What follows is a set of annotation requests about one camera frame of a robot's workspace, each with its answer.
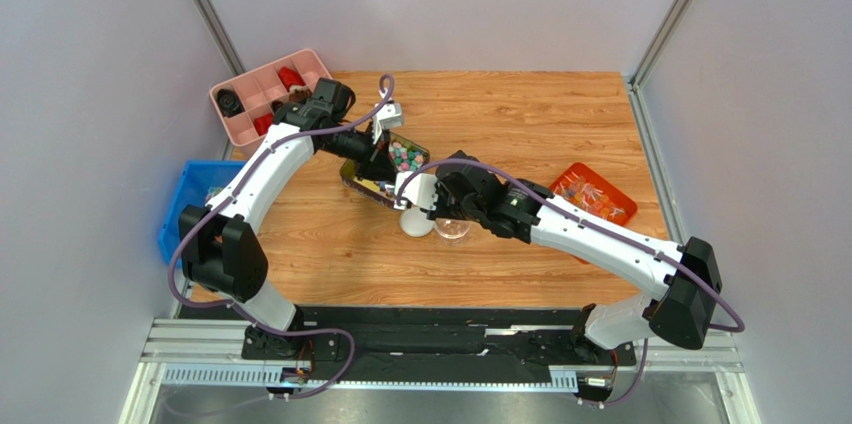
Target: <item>gray wall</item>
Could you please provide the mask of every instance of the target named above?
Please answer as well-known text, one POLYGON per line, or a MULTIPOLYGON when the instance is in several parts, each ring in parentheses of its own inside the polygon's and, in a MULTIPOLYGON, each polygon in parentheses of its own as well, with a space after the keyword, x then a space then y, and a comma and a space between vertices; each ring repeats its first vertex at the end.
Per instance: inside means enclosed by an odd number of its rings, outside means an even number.
POLYGON ((673 0, 212 0, 249 68, 310 47, 332 70, 630 73, 673 0))
POLYGON ((764 422, 849 422, 852 0, 695 0, 644 95, 764 422))
POLYGON ((191 0, 0 0, 0 422, 116 422, 169 307, 158 223, 221 152, 191 0))

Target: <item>orange plastic basket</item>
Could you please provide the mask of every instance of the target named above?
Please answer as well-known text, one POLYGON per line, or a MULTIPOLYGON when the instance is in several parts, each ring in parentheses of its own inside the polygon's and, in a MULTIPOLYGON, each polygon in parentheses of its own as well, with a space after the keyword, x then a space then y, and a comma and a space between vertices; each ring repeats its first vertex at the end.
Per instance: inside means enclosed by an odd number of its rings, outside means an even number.
POLYGON ((554 194, 614 224, 623 226, 636 215, 638 206, 589 166, 577 162, 550 185, 554 194))

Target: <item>pink tray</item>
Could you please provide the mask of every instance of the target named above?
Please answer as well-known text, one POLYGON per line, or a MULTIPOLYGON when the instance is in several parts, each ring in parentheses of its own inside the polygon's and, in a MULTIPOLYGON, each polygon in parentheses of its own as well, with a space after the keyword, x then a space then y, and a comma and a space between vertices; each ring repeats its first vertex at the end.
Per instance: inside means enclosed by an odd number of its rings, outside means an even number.
POLYGON ((331 77, 328 69, 319 60, 317 53, 310 49, 303 49, 219 83, 213 86, 213 89, 210 89, 210 102, 213 103, 216 114, 222 120, 228 138, 234 144, 234 147, 242 151, 246 157, 254 154, 254 151, 263 142, 264 136, 258 135, 254 128, 254 120, 272 113, 270 107, 272 101, 281 99, 286 102, 287 100, 287 90, 281 84, 281 80, 278 79, 278 71, 282 67, 289 67, 301 74, 305 84, 311 90, 316 87, 317 81, 321 77, 331 77), (216 104, 216 93, 220 89, 230 89, 236 92, 243 104, 244 112, 234 117, 223 116, 216 104))

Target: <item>blue bin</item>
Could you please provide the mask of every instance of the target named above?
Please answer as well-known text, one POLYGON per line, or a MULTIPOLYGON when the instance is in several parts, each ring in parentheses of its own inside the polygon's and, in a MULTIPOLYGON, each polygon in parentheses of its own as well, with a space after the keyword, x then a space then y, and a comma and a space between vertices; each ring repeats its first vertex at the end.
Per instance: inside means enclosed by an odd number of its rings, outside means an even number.
POLYGON ((177 227, 180 213, 190 204, 203 207, 209 197, 213 197, 208 194, 216 188, 226 187, 237 177, 244 164, 244 161, 186 161, 186 167, 180 175, 180 182, 172 196, 172 204, 157 238, 166 265, 180 243, 177 227))

